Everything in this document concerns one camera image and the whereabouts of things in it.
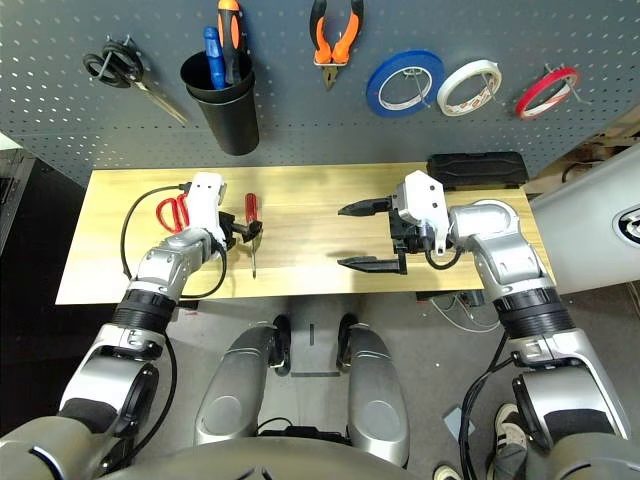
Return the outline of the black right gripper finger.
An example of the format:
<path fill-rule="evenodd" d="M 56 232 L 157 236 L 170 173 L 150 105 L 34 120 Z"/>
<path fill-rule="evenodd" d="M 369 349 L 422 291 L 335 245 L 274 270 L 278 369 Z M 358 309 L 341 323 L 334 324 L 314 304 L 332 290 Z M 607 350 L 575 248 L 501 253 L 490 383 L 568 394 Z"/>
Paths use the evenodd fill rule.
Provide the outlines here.
<path fill-rule="evenodd" d="M 337 263 L 341 266 L 364 273 L 399 275 L 406 275 L 408 273 L 406 259 L 404 257 L 379 259 L 375 256 L 355 256 L 338 259 Z"/>
<path fill-rule="evenodd" d="M 365 217 L 373 216 L 377 213 L 389 212 L 392 208 L 391 198 L 374 198 L 360 200 L 346 205 L 338 211 L 338 214 L 343 216 Z"/>

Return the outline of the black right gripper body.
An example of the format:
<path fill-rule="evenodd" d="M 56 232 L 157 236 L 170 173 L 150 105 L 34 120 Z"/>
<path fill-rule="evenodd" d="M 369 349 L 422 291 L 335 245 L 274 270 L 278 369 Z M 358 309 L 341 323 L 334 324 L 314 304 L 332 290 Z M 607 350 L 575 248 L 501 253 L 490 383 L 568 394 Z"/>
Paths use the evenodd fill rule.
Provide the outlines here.
<path fill-rule="evenodd" d="M 428 223 L 415 225 L 403 220 L 399 215 L 395 197 L 391 198 L 388 219 L 393 249 L 397 255 L 400 253 L 425 253 L 434 249 L 435 232 L 433 228 Z"/>

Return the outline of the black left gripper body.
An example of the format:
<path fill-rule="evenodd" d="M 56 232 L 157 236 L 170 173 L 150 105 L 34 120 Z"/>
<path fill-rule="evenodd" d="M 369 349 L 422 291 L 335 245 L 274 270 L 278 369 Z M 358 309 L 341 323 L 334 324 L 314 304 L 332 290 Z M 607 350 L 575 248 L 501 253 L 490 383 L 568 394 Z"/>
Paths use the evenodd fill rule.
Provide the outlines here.
<path fill-rule="evenodd" d="M 230 213 L 220 211 L 218 214 L 219 225 L 224 234 L 224 241 L 226 246 L 234 246 L 236 240 L 235 234 L 244 236 L 246 233 L 246 226 L 238 223 L 236 217 Z"/>

